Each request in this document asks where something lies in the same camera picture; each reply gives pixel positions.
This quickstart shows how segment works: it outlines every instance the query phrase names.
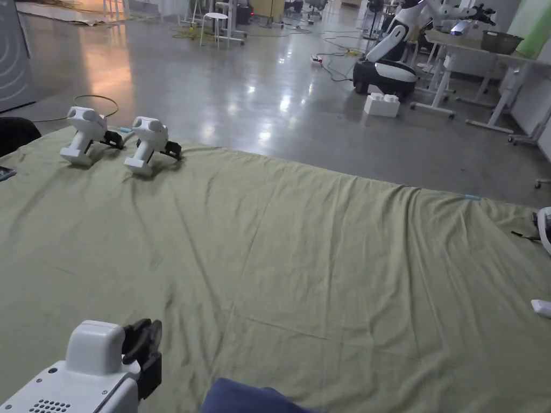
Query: black wheel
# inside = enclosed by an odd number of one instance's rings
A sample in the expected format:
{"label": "black wheel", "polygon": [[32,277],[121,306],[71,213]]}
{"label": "black wheel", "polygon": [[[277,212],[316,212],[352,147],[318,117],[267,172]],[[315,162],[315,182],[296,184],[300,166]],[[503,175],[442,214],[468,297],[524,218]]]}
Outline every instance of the black wheel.
{"label": "black wheel", "polygon": [[355,84],[354,84],[354,90],[356,91],[356,93],[358,95],[365,95],[368,91],[368,87],[369,85],[364,85],[362,82],[360,81],[357,81]]}

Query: white stool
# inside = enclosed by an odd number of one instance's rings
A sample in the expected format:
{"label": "white stool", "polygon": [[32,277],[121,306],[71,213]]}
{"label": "white stool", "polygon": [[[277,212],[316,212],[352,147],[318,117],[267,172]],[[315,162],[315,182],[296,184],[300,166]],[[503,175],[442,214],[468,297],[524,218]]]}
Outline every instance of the white stool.
{"label": "white stool", "polygon": [[222,13],[207,13],[203,17],[203,24],[201,26],[201,39],[199,40],[199,47],[203,41],[203,30],[205,28],[205,18],[214,19],[214,41],[218,43],[218,49],[220,49],[220,29],[218,27],[218,20],[227,20],[228,16]]}

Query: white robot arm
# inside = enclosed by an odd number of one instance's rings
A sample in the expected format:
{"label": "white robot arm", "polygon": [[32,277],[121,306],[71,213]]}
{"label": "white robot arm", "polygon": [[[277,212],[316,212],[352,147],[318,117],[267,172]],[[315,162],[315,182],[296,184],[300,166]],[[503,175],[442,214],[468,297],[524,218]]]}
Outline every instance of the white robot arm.
{"label": "white robot arm", "polygon": [[40,372],[0,406],[33,413],[136,413],[161,383],[161,321],[124,328],[85,321],[71,334],[66,359]]}
{"label": "white robot arm", "polygon": [[365,57],[366,60],[375,63],[411,38],[425,7],[433,18],[435,27],[441,25],[443,20],[456,19],[473,19],[489,23],[491,22],[489,15],[493,13],[491,9],[485,10],[484,4],[473,8],[457,8],[441,4],[439,0],[406,0],[402,9],[394,17],[388,29],[388,35],[371,49]]}

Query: chair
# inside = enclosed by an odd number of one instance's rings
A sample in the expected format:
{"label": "chair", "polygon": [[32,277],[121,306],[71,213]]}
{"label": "chair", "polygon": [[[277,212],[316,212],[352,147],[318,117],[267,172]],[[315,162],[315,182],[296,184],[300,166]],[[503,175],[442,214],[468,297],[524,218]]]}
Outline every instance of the chair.
{"label": "chair", "polygon": [[312,9],[311,11],[308,12],[308,20],[310,21],[310,18],[313,16],[318,16],[321,20],[321,11],[325,9],[327,0],[306,0],[306,2]]}
{"label": "chair", "polygon": [[[203,42],[203,31],[205,29],[205,19],[214,19],[214,41],[218,44],[218,50],[220,50],[220,28],[218,27],[218,20],[227,20],[228,16],[222,13],[207,13],[203,17],[203,24],[201,25],[201,39],[199,40],[199,47]],[[230,38],[228,36],[228,47],[230,47]]]}

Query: polished floor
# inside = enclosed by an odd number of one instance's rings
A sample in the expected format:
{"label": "polished floor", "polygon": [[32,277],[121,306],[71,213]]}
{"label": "polished floor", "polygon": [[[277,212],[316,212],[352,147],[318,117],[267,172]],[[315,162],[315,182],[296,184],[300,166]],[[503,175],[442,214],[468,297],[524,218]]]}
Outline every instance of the polished floor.
{"label": "polished floor", "polygon": [[[113,126],[128,127],[138,115],[156,117],[174,139],[377,180],[551,205],[550,188],[533,188],[535,178],[551,177],[538,149],[510,146],[507,136],[463,122],[484,120],[489,112],[453,103],[459,114],[449,121],[402,105],[396,119],[368,118],[365,97],[354,93],[352,82],[333,82],[312,64],[313,53],[339,51],[329,42],[365,48],[357,39],[361,15],[336,0],[314,26],[287,20],[312,33],[252,24],[246,45],[232,44],[229,50],[217,50],[212,42],[199,49],[198,40],[173,38],[170,22],[87,27],[25,15],[40,101],[2,116],[63,116],[74,96],[100,94],[118,102],[120,110],[109,118]],[[331,67],[345,73],[354,61],[332,57]],[[464,83],[453,86],[464,94],[474,90]],[[112,109],[97,99],[79,104],[100,113]],[[38,125],[47,133],[66,122]]]}

